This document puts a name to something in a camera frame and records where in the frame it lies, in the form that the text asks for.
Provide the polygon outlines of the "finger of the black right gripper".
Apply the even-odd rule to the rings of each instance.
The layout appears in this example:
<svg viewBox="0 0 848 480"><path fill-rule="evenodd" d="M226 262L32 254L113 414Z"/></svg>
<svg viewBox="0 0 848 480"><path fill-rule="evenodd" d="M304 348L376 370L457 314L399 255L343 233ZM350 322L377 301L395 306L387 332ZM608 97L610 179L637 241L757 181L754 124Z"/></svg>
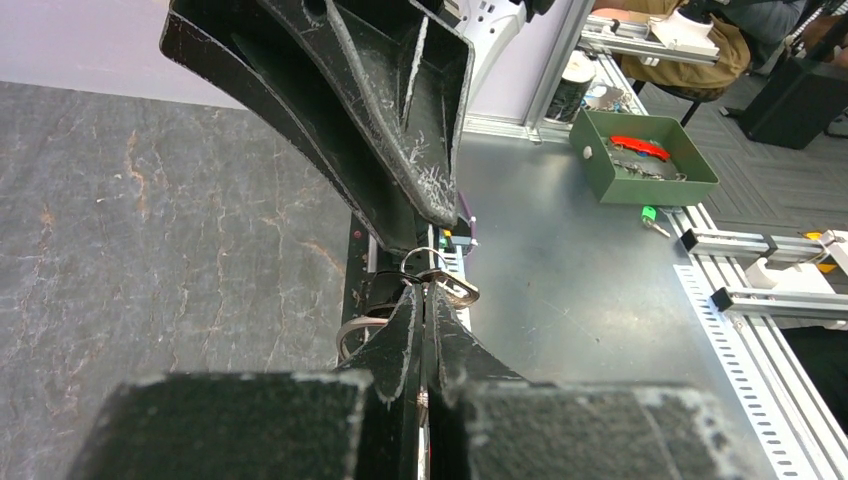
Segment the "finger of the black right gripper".
<svg viewBox="0 0 848 480"><path fill-rule="evenodd" d="M454 174L474 54L421 1L265 1L412 211L458 219Z"/></svg>
<svg viewBox="0 0 848 480"><path fill-rule="evenodd" d="M400 187L306 52L259 2L172 1L160 50L291 143L385 251L418 247Z"/></svg>

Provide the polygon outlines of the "silver key with black fob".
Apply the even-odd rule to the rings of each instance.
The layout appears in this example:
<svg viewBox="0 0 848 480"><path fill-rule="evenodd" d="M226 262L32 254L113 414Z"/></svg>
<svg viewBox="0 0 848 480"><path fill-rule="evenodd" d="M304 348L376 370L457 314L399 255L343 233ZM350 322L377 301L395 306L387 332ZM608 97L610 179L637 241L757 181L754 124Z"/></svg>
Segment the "silver key with black fob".
<svg viewBox="0 0 848 480"><path fill-rule="evenodd" d="M464 309L470 307L480 299L479 289L467 280L460 278L457 274L447 270L447 262L444 256L438 250L431 247L421 246L410 250L400 262L400 271L407 274L407 264L414 257L421 256L424 256L432 264L432 267L413 274L413 277L423 283L440 287L454 308Z"/></svg>

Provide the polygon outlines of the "large silver keyring with clips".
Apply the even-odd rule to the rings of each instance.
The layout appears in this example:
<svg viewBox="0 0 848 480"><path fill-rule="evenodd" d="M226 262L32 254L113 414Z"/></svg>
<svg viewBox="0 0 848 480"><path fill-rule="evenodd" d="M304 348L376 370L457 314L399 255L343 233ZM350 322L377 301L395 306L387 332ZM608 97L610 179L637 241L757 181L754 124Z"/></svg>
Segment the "large silver keyring with clips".
<svg viewBox="0 0 848 480"><path fill-rule="evenodd" d="M338 362L348 359L387 323L387 318L360 316L342 324L335 338Z"/></svg>

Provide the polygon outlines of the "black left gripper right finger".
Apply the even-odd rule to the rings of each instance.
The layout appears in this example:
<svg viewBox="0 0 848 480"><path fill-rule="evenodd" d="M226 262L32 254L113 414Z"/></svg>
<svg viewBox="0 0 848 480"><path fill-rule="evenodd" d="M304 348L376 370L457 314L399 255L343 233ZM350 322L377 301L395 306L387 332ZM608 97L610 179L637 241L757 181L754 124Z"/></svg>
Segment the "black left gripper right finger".
<svg viewBox="0 0 848 480"><path fill-rule="evenodd" d="M446 291L425 297L432 479L752 479L711 394L680 383L534 382L487 350Z"/></svg>

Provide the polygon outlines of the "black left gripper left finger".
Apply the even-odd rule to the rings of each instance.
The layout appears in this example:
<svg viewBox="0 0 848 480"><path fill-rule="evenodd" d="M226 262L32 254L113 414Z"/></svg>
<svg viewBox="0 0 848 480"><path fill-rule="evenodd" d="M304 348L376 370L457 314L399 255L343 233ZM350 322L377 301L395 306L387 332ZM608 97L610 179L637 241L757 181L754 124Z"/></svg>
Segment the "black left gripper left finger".
<svg viewBox="0 0 848 480"><path fill-rule="evenodd" d="M423 292L332 370L157 374L120 384L73 479L414 479Z"/></svg>

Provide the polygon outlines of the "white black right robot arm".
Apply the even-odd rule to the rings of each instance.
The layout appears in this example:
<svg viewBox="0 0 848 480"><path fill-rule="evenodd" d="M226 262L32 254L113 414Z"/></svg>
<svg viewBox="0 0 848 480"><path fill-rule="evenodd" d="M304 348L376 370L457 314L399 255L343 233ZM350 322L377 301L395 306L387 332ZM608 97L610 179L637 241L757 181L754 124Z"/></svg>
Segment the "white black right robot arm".
<svg viewBox="0 0 848 480"><path fill-rule="evenodd" d="M159 48L258 115L395 255L459 218L466 107L547 1L173 1Z"/></svg>

